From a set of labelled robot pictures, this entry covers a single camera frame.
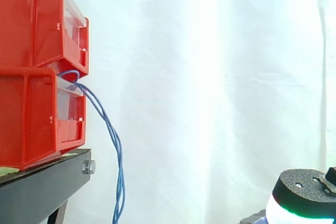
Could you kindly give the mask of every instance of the red storage bin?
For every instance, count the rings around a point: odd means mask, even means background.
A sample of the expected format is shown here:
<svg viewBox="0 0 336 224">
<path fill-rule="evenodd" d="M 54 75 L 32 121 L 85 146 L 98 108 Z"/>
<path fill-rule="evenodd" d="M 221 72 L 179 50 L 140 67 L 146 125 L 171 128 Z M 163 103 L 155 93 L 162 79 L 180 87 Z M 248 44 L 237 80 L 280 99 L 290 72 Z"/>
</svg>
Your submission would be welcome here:
<svg viewBox="0 0 336 224">
<path fill-rule="evenodd" d="M 73 0 L 0 0 L 0 7 L 1 67 L 88 74 L 89 22 Z"/>
<path fill-rule="evenodd" d="M 25 170 L 85 143 L 86 100 L 49 68 L 0 68 L 0 166 Z"/>
</svg>

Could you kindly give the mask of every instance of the bolt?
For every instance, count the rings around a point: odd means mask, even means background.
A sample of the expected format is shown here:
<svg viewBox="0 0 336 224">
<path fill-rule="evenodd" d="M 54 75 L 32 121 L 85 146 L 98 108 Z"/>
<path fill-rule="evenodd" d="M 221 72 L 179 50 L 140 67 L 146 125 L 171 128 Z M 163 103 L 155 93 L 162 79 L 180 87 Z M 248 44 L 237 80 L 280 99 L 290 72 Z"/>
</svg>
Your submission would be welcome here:
<svg viewBox="0 0 336 224">
<path fill-rule="evenodd" d="M 83 168 L 82 168 L 82 172 L 83 174 L 94 174 L 96 171 L 96 161 L 94 160 L 86 160 L 83 163 Z"/>
</svg>

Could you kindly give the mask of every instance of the metal bolt head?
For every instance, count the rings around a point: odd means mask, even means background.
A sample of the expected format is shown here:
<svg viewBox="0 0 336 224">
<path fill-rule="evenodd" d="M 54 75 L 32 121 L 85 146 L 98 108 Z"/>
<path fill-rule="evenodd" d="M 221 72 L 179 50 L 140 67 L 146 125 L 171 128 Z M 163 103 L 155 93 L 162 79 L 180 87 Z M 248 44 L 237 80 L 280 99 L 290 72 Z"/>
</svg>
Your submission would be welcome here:
<svg viewBox="0 0 336 224">
<path fill-rule="evenodd" d="M 86 160 L 83 163 L 83 174 L 91 175 L 96 172 L 96 161 L 94 160 Z"/>
</svg>

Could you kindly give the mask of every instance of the gray metal part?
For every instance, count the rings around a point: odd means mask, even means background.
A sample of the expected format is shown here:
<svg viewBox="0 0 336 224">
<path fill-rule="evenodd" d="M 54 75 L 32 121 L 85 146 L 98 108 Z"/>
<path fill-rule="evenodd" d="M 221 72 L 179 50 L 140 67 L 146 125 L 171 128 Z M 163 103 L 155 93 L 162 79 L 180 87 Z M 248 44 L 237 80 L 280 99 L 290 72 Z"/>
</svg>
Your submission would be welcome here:
<svg viewBox="0 0 336 224">
<path fill-rule="evenodd" d="M 82 173 L 91 150 L 0 178 L 0 223 L 37 224 L 48 218 L 90 180 Z"/>
<path fill-rule="evenodd" d="M 266 220 L 266 211 L 262 210 L 257 214 L 251 215 L 240 221 L 239 224 L 268 224 Z"/>
</svg>

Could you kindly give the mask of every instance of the white curtain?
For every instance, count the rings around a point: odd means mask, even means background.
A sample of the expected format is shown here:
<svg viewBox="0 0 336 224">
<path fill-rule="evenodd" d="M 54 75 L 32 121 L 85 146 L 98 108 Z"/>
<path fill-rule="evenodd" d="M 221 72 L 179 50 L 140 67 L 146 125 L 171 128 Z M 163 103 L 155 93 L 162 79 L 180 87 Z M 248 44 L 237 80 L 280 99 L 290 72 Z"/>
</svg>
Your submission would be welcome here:
<svg viewBox="0 0 336 224">
<path fill-rule="evenodd" d="M 84 82 L 123 143 L 121 224 L 238 223 L 284 169 L 333 162 L 333 0 L 75 1 Z M 87 126 L 97 172 L 65 224 L 111 223 L 117 159 L 89 103 Z"/>
</svg>

